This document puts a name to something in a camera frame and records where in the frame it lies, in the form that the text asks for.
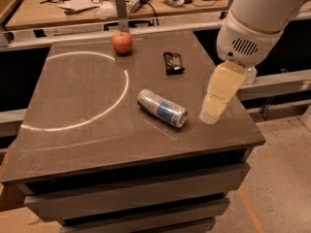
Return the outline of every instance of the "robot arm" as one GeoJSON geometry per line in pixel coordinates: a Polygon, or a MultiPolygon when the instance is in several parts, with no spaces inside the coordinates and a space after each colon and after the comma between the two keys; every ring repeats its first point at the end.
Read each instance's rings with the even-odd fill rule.
{"type": "Polygon", "coordinates": [[[217,39],[219,58],[200,118],[215,123],[245,80],[244,68],[261,63],[308,0],[234,0],[217,39]]]}

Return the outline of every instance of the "wooden desk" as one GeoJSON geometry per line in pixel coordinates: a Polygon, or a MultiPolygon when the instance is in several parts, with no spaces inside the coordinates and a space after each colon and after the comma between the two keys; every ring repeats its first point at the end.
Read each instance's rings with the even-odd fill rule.
{"type": "MultiPolygon", "coordinates": [[[[14,16],[7,23],[7,29],[35,29],[117,20],[117,17],[110,17],[109,19],[97,18],[94,15],[94,10],[68,16],[64,14],[63,9],[57,7],[57,4],[40,4],[42,1],[44,0],[25,0],[18,8],[14,16]]],[[[154,6],[155,11],[159,17],[167,17],[184,14],[224,11],[226,9],[228,0],[220,0],[217,2],[194,0],[194,4],[200,5],[202,7],[195,7],[192,4],[185,4],[182,7],[172,7],[166,4],[164,0],[150,0],[149,2],[154,6]]],[[[146,17],[155,17],[152,8],[148,5],[145,5],[144,8],[141,8],[136,13],[132,13],[130,15],[130,19],[146,17]]]]}
{"type": "Polygon", "coordinates": [[[264,143],[236,98],[217,124],[199,120],[213,68],[189,31],[137,35],[128,56],[101,39],[52,46],[2,183],[63,232],[205,232],[264,143]],[[185,74],[165,75],[166,51],[185,74]],[[185,125],[142,111],[143,88],[184,106],[185,125]]]}

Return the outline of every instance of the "floor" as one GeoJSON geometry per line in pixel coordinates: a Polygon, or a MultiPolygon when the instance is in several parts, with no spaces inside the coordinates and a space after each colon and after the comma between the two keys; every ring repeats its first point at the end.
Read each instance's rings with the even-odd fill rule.
{"type": "Polygon", "coordinates": [[[266,143],[254,148],[251,170],[229,193],[231,204],[212,233],[311,232],[311,132],[299,120],[304,108],[276,108],[268,121],[251,114],[266,143]]]}

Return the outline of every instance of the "silver can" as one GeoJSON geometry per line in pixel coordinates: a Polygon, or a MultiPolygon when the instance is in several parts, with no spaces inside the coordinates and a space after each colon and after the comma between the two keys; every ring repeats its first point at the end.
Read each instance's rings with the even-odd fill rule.
{"type": "Polygon", "coordinates": [[[148,89],[143,89],[139,93],[137,104],[145,111],[177,128],[182,127],[187,119],[188,112],[185,108],[154,94],[148,89]]]}

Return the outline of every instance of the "apple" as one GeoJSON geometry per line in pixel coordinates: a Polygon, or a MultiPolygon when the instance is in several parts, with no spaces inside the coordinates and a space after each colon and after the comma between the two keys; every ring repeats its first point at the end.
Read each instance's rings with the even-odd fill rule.
{"type": "Polygon", "coordinates": [[[117,32],[111,39],[111,45],[117,53],[126,54],[132,50],[133,38],[127,32],[117,32]]]}

